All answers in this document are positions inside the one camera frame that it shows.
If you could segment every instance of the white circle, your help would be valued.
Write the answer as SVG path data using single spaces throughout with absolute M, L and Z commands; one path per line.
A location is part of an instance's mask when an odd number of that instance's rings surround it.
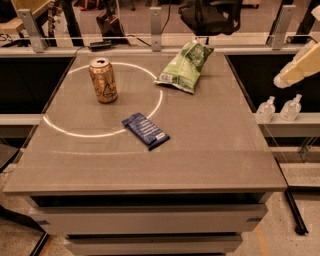
M 112 62 L 112 65 L 122 65 L 122 66 L 128 66 L 128 67 L 133 67 L 133 68 L 137 68 L 137 69 L 140 69 L 144 72 L 146 72 L 147 74 L 149 74 L 153 79 L 156 79 L 157 77 L 149 70 L 145 69 L 145 68 L 142 68 L 140 66 L 137 66 L 137 65 L 134 65 L 134 64 L 130 64 L 130 63 L 125 63 L 125 62 Z M 68 74 L 72 74 L 72 73 L 75 73 L 77 71 L 80 71 L 84 68 L 89 68 L 89 65 L 85 65 L 83 67 L 80 67 L 80 68 L 77 68 L 77 69 L 74 69 L 74 70 L 71 70 Z M 162 102 L 162 97 L 163 97 L 163 93 L 161 90 L 159 90 L 160 92 L 160 95 L 159 95 L 159 100 L 158 100 L 158 103 L 156 105 L 156 107 L 152 110 L 152 112 L 147 116 L 147 118 L 151 118 L 155 113 L 156 111 L 158 110 L 158 108 L 160 107 L 161 105 L 161 102 Z M 56 125 L 54 125 L 49 117 L 47 115 L 44 115 L 43 117 L 44 121 L 50 126 L 52 127 L 53 129 L 59 131 L 59 132 L 62 132 L 66 135 L 70 135 L 70 136 L 73 136 L 73 137 L 81 137 L 81 138 L 102 138 L 102 137 L 109 137 L 109 136 L 113 136 L 113 135 L 116 135 L 116 134 L 120 134 L 122 132 L 125 132 L 126 129 L 120 129 L 118 131 L 115 131 L 115 132 L 109 132 L 109 133 L 103 133 L 103 134 L 96 134 L 96 135 L 86 135 L 86 134 L 79 134 L 79 133 L 72 133 L 72 132 L 68 132 Z

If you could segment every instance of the cabinet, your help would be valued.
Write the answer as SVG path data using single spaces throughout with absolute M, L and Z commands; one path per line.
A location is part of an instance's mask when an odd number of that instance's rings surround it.
M 286 183 L 225 56 L 190 95 L 153 83 L 175 53 L 112 51 L 119 97 L 101 104 L 88 72 L 99 53 L 82 53 L 4 192 L 75 255 L 234 251 Z M 122 127 L 135 112 L 171 139 L 148 151 Z

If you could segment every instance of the soda can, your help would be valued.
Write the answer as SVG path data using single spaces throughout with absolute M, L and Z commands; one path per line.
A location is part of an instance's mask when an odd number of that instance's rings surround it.
M 93 59 L 90 62 L 89 73 L 99 102 L 110 103 L 117 99 L 116 82 L 109 59 Z

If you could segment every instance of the green chip bag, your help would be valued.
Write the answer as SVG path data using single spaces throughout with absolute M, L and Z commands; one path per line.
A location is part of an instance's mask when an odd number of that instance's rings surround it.
M 165 67 L 155 83 L 169 84 L 193 94 L 202 67 L 212 52 L 213 49 L 200 43 L 187 43 Z

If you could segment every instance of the black office chair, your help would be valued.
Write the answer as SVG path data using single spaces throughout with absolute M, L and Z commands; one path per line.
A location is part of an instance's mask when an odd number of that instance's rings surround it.
M 195 0 L 179 14 L 196 36 L 231 35 L 240 29 L 241 5 L 242 0 Z

